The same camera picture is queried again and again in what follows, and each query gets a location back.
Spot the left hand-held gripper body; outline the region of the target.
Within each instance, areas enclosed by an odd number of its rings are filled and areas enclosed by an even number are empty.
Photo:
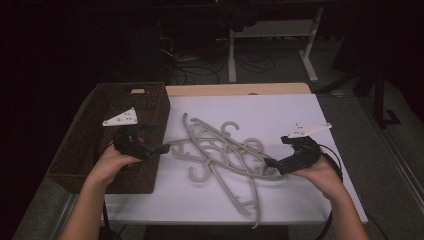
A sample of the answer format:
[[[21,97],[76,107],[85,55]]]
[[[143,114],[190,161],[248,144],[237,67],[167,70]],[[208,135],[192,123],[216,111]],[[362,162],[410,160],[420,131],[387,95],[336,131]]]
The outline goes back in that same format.
[[[113,134],[113,144],[117,151],[124,155],[146,160],[153,155],[153,146],[141,141],[139,134],[146,131],[141,129],[142,124],[138,121],[134,107],[102,122],[104,127],[118,126]]]

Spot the brown woven basket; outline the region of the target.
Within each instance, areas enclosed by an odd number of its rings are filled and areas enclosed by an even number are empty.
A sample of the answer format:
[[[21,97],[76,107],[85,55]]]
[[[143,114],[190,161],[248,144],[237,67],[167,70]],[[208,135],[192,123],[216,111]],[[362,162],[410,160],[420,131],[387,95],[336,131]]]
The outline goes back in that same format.
[[[163,142],[170,101],[162,82],[99,84],[88,95],[66,133],[47,176],[67,191],[78,194],[97,159],[113,139],[115,126],[103,122],[133,108],[138,122],[153,124],[155,130],[143,129],[140,136],[145,144]]]

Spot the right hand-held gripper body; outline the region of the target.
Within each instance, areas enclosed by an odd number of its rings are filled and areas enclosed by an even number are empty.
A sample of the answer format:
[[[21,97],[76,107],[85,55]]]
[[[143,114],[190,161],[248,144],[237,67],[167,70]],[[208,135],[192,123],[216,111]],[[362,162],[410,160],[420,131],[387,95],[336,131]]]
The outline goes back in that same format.
[[[332,127],[330,123],[324,124],[301,124],[295,127],[286,135],[294,138],[291,145],[294,153],[282,160],[281,174],[289,174],[300,169],[310,168],[321,157],[321,150],[318,143],[311,138],[312,134],[328,130]]]

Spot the person's left hand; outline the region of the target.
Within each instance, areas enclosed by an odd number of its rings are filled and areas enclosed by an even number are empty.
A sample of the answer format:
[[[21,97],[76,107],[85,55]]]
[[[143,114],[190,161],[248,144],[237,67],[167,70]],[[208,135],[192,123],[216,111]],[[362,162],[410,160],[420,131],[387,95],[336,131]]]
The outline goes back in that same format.
[[[125,166],[141,163],[140,159],[124,155],[117,151],[113,145],[106,148],[99,160],[94,165],[87,180],[92,183],[107,187],[113,182],[118,172]]]

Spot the white metal desk frame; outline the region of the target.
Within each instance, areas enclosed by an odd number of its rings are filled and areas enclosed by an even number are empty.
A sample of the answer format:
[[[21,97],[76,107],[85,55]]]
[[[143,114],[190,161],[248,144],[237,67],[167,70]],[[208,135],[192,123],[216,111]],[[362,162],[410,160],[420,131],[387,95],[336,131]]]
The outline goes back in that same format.
[[[252,27],[246,27],[242,32],[229,30],[229,56],[228,56],[228,75],[229,82],[237,82],[237,73],[234,57],[234,46],[237,38],[255,38],[255,37],[306,37],[305,47],[299,51],[304,69],[309,81],[316,83],[318,76],[309,59],[310,52],[320,25],[324,8],[319,7],[312,19],[302,20],[275,20],[259,21]]]

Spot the person's right hand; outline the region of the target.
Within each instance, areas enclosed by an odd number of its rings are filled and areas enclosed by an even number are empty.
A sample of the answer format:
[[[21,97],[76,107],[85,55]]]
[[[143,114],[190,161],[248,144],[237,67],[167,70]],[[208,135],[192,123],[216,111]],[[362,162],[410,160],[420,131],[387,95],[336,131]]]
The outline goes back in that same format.
[[[311,168],[297,170],[293,172],[293,175],[310,181],[330,201],[339,201],[346,197],[344,184],[330,163],[323,157]]]

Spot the light wooden table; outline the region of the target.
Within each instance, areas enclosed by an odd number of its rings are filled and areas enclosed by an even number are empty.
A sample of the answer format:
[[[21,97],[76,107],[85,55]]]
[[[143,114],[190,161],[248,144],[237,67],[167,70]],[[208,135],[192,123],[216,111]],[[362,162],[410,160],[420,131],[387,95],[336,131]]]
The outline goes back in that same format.
[[[311,94],[305,83],[255,83],[167,86],[172,97]]]

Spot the black metal stand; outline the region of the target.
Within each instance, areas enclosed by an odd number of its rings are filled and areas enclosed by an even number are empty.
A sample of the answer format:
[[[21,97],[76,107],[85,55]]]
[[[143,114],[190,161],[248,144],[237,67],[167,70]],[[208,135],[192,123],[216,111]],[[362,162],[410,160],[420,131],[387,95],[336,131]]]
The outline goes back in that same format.
[[[400,124],[401,121],[395,112],[384,108],[385,75],[381,67],[364,68],[354,93],[356,96],[366,97],[371,90],[374,90],[373,117],[378,125],[385,129],[388,125]]]

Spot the white table cover sheet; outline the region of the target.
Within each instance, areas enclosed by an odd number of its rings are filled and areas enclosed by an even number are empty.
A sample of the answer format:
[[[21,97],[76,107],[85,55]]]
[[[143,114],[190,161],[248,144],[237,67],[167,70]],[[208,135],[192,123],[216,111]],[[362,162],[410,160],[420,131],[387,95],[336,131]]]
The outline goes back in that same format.
[[[227,121],[239,129],[227,127],[231,136],[242,142],[249,137],[259,139],[264,151],[275,159],[291,155],[281,136],[297,123],[323,124],[326,119],[317,98],[312,94],[250,95],[212,97],[174,97],[166,128],[168,141],[183,139],[187,132],[183,114],[199,118],[214,127]],[[214,175],[202,183],[189,177],[190,167],[201,175],[202,165],[176,158],[161,157],[155,188],[150,194],[109,194],[106,197],[109,218],[116,222],[143,224],[255,224],[255,214],[238,212]],[[240,200],[252,197],[248,180],[227,170],[219,170]],[[256,182],[260,200],[261,225],[321,223],[328,217],[330,203],[309,181],[285,175],[277,181]]]

